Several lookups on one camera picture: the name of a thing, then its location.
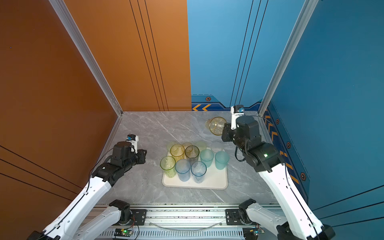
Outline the teal glass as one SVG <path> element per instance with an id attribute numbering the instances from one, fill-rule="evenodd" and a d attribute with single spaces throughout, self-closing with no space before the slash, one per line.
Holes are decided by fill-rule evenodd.
<path id="1" fill-rule="evenodd" d="M 214 156 L 215 156 L 214 152 L 210 149 L 205 149 L 200 152 L 201 162 L 203 162 L 207 166 L 207 168 L 209 168 L 212 165 Z"/>
<path id="2" fill-rule="evenodd" d="M 219 151 L 215 155 L 215 166 L 218 170 L 223 170 L 230 160 L 230 156 L 225 151 Z"/>

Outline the tall grey-blue glass back row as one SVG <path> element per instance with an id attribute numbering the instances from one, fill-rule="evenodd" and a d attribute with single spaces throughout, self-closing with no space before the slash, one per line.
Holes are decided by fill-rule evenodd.
<path id="1" fill-rule="evenodd" d="M 205 174 L 207 172 L 207 166 L 201 161 L 193 163 L 191 166 L 191 173 L 193 175 L 194 181 L 197 184 L 200 184 L 204 181 Z"/>

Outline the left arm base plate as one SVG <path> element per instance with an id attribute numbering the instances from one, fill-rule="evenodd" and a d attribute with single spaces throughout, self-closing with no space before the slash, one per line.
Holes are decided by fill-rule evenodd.
<path id="1" fill-rule="evenodd" d="M 130 218 L 127 220 L 120 219 L 117 223 L 113 224 L 113 226 L 124 226 L 129 227 L 132 225 L 135 226 L 144 226 L 147 217 L 146 209 L 133 209 L 130 210 Z"/>

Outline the tall green glass back row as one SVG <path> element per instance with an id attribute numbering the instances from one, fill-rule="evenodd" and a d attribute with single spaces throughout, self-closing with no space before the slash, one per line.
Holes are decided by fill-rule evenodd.
<path id="1" fill-rule="evenodd" d="M 172 156 L 163 157 L 160 162 L 160 167 L 168 178 L 173 178 L 177 174 L 175 165 L 176 160 Z"/>

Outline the short light green glass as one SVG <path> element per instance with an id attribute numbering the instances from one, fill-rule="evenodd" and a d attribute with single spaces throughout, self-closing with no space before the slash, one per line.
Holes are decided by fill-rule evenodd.
<path id="1" fill-rule="evenodd" d="M 195 143 L 195 146 L 199 149 L 199 151 L 203 151 L 207 148 L 207 143 L 205 141 L 198 141 Z"/>

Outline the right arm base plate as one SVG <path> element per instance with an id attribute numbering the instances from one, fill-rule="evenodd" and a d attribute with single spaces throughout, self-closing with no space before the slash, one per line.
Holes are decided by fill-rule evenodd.
<path id="1" fill-rule="evenodd" d="M 256 226 L 257 223 L 251 222 L 249 220 L 245 220 L 240 212 L 239 209 L 226 209 L 225 210 L 226 215 L 226 223 L 228 226 Z"/>

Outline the dark smoky grey glass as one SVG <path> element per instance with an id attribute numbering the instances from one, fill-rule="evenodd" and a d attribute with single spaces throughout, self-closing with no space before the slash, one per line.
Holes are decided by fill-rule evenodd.
<path id="1" fill-rule="evenodd" d="M 200 150 L 196 146 L 188 146 L 185 149 L 185 155 L 191 166 L 198 161 L 199 159 Z"/>

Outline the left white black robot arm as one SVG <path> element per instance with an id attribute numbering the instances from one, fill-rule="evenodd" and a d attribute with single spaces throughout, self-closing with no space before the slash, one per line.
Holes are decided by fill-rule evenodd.
<path id="1" fill-rule="evenodd" d="M 133 221 L 130 204 L 112 201 L 97 217 L 83 221 L 98 201 L 135 165 L 146 162 L 147 151 L 138 148 L 139 138 L 128 135 L 113 147 L 112 155 L 99 165 L 89 181 L 69 206 L 41 232 L 34 231 L 29 240 L 94 240 L 113 224 L 127 225 Z"/>

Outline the tall yellow glass back row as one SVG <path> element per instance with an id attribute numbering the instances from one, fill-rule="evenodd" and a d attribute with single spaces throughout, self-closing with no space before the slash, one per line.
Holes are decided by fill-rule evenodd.
<path id="1" fill-rule="evenodd" d="M 227 121 L 223 117 L 214 117 L 206 121 L 206 128 L 215 136 L 223 134 L 224 126 Z"/>

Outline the short pale green glass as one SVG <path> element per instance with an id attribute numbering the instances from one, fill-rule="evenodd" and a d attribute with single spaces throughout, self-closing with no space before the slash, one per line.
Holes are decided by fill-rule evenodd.
<path id="1" fill-rule="evenodd" d="M 167 150 L 170 151 L 170 149 L 172 148 L 173 145 L 176 145 L 178 144 L 178 142 L 176 141 L 171 141 L 171 142 L 168 142 L 167 144 Z"/>

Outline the tall blue glass back row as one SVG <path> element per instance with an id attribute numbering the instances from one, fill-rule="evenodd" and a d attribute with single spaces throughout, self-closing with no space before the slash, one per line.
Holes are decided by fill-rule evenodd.
<path id="1" fill-rule="evenodd" d="M 175 170 L 178 174 L 179 179 L 182 182 L 187 182 L 190 179 L 191 176 L 191 164 L 186 159 L 181 159 L 176 162 Z"/>

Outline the tall amber glass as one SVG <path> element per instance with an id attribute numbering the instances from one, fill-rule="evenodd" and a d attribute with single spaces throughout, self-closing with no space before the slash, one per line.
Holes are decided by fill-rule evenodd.
<path id="1" fill-rule="evenodd" d="M 176 162 L 185 159 L 185 147 L 181 144 L 175 144 L 170 148 L 170 154 Z"/>

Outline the clear short glass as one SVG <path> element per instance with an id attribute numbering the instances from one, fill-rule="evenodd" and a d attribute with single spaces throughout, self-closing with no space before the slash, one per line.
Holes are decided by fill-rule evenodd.
<path id="1" fill-rule="evenodd" d="M 214 152 L 214 153 L 217 153 L 217 152 L 220 152 L 224 149 L 223 147 L 223 144 L 222 143 L 219 143 L 219 142 L 214 142 L 211 144 L 211 150 Z"/>

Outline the short yellow glass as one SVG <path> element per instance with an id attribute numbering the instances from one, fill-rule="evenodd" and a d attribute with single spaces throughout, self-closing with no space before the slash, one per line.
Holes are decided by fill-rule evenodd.
<path id="1" fill-rule="evenodd" d="M 186 149 L 187 147 L 192 146 L 193 144 L 192 144 L 192 143 L 189 143 L 189 142 L 185 142 L 185 143 L 183 143 L 182 145 L 183 145 L 183 147 Z"/>

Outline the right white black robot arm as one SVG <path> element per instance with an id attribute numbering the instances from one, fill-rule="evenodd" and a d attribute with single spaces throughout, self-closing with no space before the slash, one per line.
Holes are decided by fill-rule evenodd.
<path id="1" fill-rule="evenodd" d="M 233 114 L 225 124 L 222 140 L 232 142 L 267 183 L 284 212 L 283 216 L 249 199 L 239 206 L 245 224 L 257 223 L 279 240 L 330 240 L 336 234 L 310 210 L 287 170 L 287 164 L 274 145 L 262 141 L 259 123 L 252 116 Z"/>

